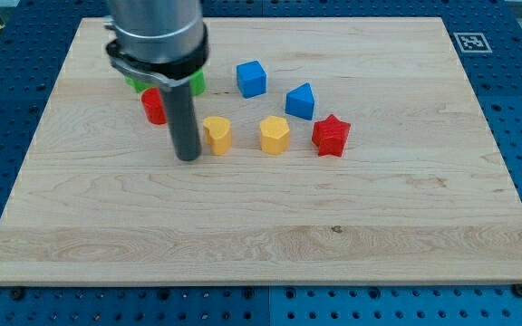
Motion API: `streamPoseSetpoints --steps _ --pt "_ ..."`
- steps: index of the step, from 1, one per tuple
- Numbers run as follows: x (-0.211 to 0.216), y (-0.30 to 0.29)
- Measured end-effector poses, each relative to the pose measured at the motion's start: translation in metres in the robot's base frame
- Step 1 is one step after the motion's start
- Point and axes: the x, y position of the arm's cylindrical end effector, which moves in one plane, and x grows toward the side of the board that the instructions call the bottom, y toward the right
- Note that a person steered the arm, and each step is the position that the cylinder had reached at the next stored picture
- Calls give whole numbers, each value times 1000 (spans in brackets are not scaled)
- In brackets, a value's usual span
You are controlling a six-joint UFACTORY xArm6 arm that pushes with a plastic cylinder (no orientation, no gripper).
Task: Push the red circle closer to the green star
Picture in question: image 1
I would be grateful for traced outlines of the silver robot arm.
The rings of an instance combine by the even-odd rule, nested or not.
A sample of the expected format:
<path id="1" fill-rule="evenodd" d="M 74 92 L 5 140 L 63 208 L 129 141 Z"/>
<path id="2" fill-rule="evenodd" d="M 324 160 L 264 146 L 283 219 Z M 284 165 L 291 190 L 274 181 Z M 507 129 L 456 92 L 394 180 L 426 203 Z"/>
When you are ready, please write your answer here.
<path id="1" fill-rule="evenodd" d="M 207 42 L 199 0 L 107 0 L 119 52 L 140 62 L 183 59 Z"/>

